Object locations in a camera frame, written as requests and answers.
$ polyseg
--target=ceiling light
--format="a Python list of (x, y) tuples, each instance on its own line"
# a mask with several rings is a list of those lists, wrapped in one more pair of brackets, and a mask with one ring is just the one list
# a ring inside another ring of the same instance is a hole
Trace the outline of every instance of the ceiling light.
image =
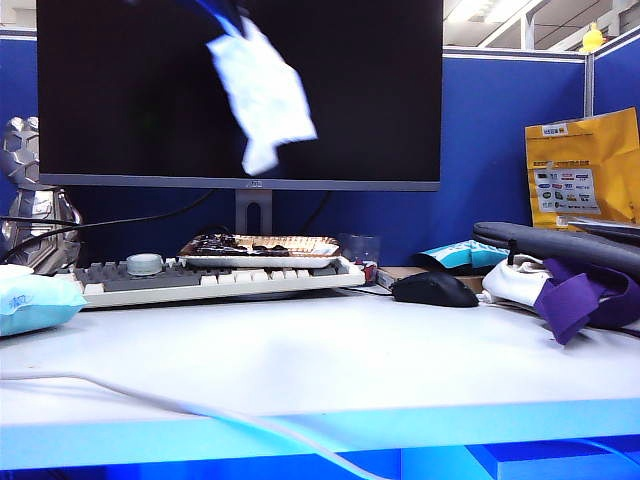
[(495, 0), (460, 0), (456, 8), (447, 17), (447, 21), (466, 22), (472, 17), (482, 17), (494, 2)]
[(500, 0), (487, 14), (484, 21), (490, 23), (504, 23), (524, 7), (528, 0)]

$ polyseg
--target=computer mouse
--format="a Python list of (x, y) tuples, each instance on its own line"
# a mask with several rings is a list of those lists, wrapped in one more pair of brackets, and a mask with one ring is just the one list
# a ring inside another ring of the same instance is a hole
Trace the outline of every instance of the computer mouse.
[(446, 272), (424, 272), (398, 280), (391, 286), (397, 302), (442, 307), (475, 307), (478, 298), (464, 283)]

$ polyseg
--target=white desk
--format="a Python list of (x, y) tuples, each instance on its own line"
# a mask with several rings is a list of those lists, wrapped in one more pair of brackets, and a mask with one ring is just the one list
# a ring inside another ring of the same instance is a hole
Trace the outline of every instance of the white desk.
[[(277, 417), (335, 451), (640, 433), (640, 341), (335, 294), (81, 312), (0, 341), (3, 371), (75, 371)], [(1, 386), (0, 470), (282, 455), (304, 448), (77, 380)]]

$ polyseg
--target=white cable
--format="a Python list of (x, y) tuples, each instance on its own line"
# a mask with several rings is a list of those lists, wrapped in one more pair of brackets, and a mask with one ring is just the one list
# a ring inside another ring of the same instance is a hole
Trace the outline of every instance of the white cable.
[(100, 379), (93, 378), (89, 375), (81, 375), (73, 372), (39, 372), (39, 373), (20, 373), (20, 372), (3, 372), (0, 381), (7, 380), (42, 380), (47, 378), (74, 378), (78, 380), (84, 380), (86, 382), (93, 383), (107, 390), (111, 390), (128, 397), (132, 397), (143, 402), (149, 403), (155, 407), (163, 410), (168, 410), (177, 413), (188, 413), (192, 415), (198, 415), (201, 417), (209, 417), (213, 419), (230, 421), (240, 425), (246, 425), (256, 428), (274, 435), (277, 435), (288, 440), (293, 440), (299, 444), (306, 445), (311, 448), (314, 453), (320, 455), (326, 460), (344, 468), (345, 470), (353, 473), (354, 475), (363, 478), (365, 480), (390, 480), (384, 477), (380, 477), (373, 473), (370, 473), (363, 468), (354, 465), (348, 460), (342, 458), (340, 455), (332, 452), (328, 448), (320, 445), (314, 440), (302, 435), (301, 433), (291, 430), (287, 427), (279, 425), (276, 422), (272, 422), (265, 418), (254, 417), (240, 412), (234, 412), (231, 410), (211, 407), (206, 405), (198, 405), (190, 402), (183, 402), (174, 400), (168, 397), (162, 397), (159, 395), (153, 395), (146, 392), (137, 391), (131, 388), (122, 387), (113, 383), (105, 382)]

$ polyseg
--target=plate of food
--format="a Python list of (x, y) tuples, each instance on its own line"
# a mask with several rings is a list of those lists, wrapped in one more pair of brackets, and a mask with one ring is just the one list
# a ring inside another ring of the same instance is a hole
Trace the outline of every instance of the plate of food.
[(178, 257), (202, 268), (324, 268), (340, 256), (331, 237), (197, 235)]

